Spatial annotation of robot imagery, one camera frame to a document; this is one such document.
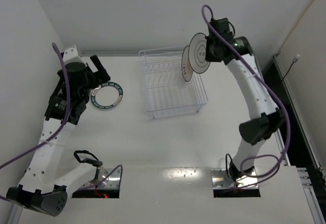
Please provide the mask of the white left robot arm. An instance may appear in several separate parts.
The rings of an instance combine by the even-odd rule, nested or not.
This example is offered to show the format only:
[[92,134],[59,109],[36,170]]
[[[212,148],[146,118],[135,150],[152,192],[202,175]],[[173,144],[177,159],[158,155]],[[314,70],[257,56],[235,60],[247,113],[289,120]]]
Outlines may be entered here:
[[57,169],[68,137],[76,128],[87,108],[91,90],[110,80],[97,56],[91,61],[98,69],[93,72],[82,61],[76,46],[60,52],[53,48],[62,63],[59,82],[45,112],[43,129],[33,158],[17,186],[10,187],[6,198],[32,211],[58,216],[67,200],[85,184],[99,184],[103,163],[95,156],[78,159],[79,165],[66,175],[56,178]]

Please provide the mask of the grey rimmed white plate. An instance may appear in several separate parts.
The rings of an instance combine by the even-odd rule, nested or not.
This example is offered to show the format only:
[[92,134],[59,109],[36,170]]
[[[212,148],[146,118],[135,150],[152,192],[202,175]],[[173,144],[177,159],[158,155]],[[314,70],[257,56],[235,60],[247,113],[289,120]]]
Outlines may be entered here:
[[204,33],[196,33],[190,43],[188,59],[193,71],[202,74],[207,71],[210,62],[206,61],[206,38]]

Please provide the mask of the dark green rimmed plate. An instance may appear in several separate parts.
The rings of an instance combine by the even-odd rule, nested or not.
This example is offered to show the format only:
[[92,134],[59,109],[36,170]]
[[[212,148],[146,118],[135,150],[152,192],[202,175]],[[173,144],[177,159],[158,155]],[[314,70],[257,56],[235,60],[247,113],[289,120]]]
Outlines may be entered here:
[[123,95],[122,87],[116,82],[109,81],[92,90],[90,101],[97,109],[109,110],[122,101]]

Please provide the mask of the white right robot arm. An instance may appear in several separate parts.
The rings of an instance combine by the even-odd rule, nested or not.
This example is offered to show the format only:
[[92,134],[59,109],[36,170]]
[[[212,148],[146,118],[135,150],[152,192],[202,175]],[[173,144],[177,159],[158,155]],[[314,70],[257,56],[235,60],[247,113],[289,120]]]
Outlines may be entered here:
[[261,83],[247,38],[235,38],[227,18],[212,18],[208,29],[205,59],[226,65],[236,79],[249,111],[250,120],[239,125],[241,142],[226,171],[229,178],[237,180],[252,172],[261,147],[284,123],[285,115]]

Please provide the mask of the orange sunburst pattern plate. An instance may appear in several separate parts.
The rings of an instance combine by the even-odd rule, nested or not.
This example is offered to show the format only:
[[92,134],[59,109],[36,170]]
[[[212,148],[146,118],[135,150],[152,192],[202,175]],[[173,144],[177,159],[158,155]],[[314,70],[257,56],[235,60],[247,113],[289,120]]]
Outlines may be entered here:
[[189,46],[187,45],[183,50],[182,58],[181,58],[182,76],[186,82],[189,82],[193,75],[193,69],[189,62],[188,50],[189,50]]

